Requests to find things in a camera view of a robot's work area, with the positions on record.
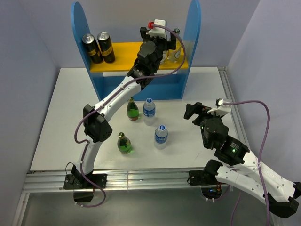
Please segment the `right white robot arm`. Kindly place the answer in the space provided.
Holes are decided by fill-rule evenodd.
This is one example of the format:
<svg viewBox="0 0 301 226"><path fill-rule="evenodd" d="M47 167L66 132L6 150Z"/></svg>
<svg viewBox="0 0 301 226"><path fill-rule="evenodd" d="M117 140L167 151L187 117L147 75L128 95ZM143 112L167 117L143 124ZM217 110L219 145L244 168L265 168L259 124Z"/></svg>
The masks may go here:
<svg viewBox="0 0 301 226"><path fill-rule="evenodd" d="M214 151L216 160L209 160L203 170L191 170L188 183L192 186L224 183L238 188L260 200L270 213L288 218L297 212L301 195L300 182L292 182L263 163L245 144L228 135L222 122L231 112L232 103L224 98L216 100L216 108L200 102L187 104L184 114L200 127L203 146Z"/></svg>

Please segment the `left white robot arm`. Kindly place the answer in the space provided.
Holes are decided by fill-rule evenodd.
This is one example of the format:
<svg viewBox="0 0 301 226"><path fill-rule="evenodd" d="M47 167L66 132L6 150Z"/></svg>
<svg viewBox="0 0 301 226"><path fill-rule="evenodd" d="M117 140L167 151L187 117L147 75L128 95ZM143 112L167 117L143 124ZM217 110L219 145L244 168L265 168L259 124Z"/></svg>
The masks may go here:
<svg viewBox="0 0 301 226"><path fill-rule="evenodd" d="M86 105L83 109L83 119L77 129L84 126L86 139L76 143L85 143L81 157L71 170L71 177L80 188L100 186L95 183L94 162L102 143L112 134L109 121L115 112L131 97L146 88L154 78L160 66L163 52L175 50L176 42L182 39L175 32L162 25L140 28L143 43L140 46L134 66L123 81L103 100L94 106Z"/></svg>

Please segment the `clear glass bottle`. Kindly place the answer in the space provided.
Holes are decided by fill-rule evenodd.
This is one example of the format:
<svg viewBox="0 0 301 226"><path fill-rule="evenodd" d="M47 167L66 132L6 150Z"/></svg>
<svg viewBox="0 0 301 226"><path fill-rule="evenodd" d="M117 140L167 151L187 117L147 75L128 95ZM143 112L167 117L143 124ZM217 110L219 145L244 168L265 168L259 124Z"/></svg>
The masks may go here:
<svg viewBox="0 0 301 226"><path fill-rule="evenodd" d="M176 49L169 49L167 53L167 59L170 62L177 62L181 55L182 46L181 43L176 39Z"/></svg>
<svg viewBox="0 0 301 226"><path fill-rule="evenodd" d="M167 50L163 51L163 54L162 54L162 59L161 59L161 61L160 61L160 64L161 64L161 65L165 63L165 61L166 61L166 56L167 56L167 53L168 53L168 51L167 51Z"/></svg>

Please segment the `plastic water bottle front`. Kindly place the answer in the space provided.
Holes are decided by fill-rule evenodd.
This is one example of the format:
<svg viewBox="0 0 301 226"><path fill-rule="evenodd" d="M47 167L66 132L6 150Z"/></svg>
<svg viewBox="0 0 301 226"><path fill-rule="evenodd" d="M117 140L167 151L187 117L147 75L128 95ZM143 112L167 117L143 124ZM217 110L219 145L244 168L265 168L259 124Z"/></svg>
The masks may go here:
<svg viewBox="0 0 301 226"><path fill-rule="evenodd" d="M159 125L154 133L154 145L158 150L162 150L166 147L168 139L168 130L165 125Z"/></svg>

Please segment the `plastic water bottle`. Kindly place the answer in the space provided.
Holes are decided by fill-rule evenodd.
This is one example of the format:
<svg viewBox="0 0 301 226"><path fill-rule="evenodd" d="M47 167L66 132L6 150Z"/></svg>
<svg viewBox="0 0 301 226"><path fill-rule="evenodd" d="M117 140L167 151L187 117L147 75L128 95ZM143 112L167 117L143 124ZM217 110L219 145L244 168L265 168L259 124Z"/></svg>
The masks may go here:
<svg viewBox="0 0 301 226"><path fill-rule="evenodd" d="M162 150L166 147L168 139L168 130L165 125L159 125L154 133L154 145L158 150Z"/></svg>
<svg viewBox="0 0 301 226"><path fill-rule="evenodd" d="M155 121L156 106L151 98L147 98L143 104L143 120L148 126L151 126Z"/></svg>

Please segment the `green glass bottle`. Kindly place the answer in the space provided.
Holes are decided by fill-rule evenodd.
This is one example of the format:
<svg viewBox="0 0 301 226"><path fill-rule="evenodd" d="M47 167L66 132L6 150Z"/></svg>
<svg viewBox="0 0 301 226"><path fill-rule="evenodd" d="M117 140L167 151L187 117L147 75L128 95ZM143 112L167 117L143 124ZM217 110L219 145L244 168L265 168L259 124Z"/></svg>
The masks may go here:
<svg viewBox="0 0 301 226"><path fill-rule="evenodd" d="M127 116L129 120L136 121L139 118L139 109L136 103L134 102L134 98L131 97L128 100L127 104Z"/></svg>
<svg viewBox="0 0 301 226"><path fill-rule="evenodd" d="M120 132L118 134L118 141L117 146L121 153L128 154L132 150L132 144L131 141L125 136L123 132Z"/></svg>

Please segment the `green glass bottle front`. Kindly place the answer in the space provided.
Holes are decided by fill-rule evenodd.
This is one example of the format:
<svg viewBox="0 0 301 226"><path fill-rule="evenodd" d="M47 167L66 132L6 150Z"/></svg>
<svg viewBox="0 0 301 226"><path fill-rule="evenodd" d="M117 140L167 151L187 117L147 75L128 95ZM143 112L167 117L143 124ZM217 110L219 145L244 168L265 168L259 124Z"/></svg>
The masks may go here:
<svg viewBox="0 0 301 226"><path fill-rule="evenodd" d="M120 132L118 134L118 141L117 146L121 153L128 154L132 150L132 144L131 141L125 136L123 132Z"/></svg>

